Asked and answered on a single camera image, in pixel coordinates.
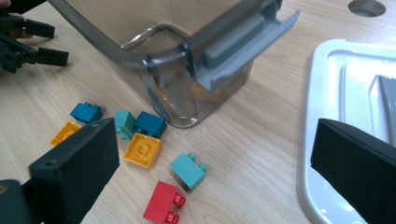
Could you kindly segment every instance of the wooden table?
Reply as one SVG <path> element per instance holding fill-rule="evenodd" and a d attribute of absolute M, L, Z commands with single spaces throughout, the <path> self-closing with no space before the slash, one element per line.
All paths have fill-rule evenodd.
<path fill-rule="evenodd" d="M 207 167 L 206 180 L 186 194 L 179 223 L 308 223 L 297 187 L 300 116 L 306 67 L 317 45 L 348 41 L 396 45 L 396 2 L 376 18 L 351 13 L 349 1 L 285 0 L 281 20 L 301 10 L 295 26 L 261 54 L 247 84 L 195 128 L 169 127 L 163 149 L 147 170 L 124 160 L 83 223 L 148 223 L 142 218 L 158 180 L 177 186 L 169 163 L 193 152 Z M 118 109 L 154 113 L 143 89 L 131 89 L 128 71 L 95 49 L 45 3 L 24 15 L 56 27 L 51 41 L 26 43 L 70 52 L 64 68 L 25 64 L 0 72 L 0 179 L 29 179 L 28 165 L 51 149 L 49 141 L 79 102 L 98 104 L 111 117 Z M 123 154 L 127 143 L 119 139 Z"/>

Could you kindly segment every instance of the white tray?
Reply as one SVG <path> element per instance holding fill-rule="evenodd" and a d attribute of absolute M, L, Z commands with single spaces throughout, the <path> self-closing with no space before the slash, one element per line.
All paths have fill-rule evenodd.
<path fill-rule="evenodd" d="M 389 141 L 378 77 L 396 78 L 396 48 L 329 40 L 316 48 L 308 66 L 298 163 L 301 205 L 313 223 L 366 223 L 311 168 L 311 153 L 320 118 L 343 121 Z"/>

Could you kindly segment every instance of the round hole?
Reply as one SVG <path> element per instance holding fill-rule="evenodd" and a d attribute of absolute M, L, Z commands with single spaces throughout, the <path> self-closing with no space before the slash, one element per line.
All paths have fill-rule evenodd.
<path fill-rule="evenodd" d="M 6 192 L 7 190 L 7 185 L 0 185 L 0 194 Z"/>
<path fill-rule="evenodd" d="M 351 12 L 363 17 L 381 16 L 387 10 L 382 3 L 375 0 L 354 0 L 347 7 Z"/>

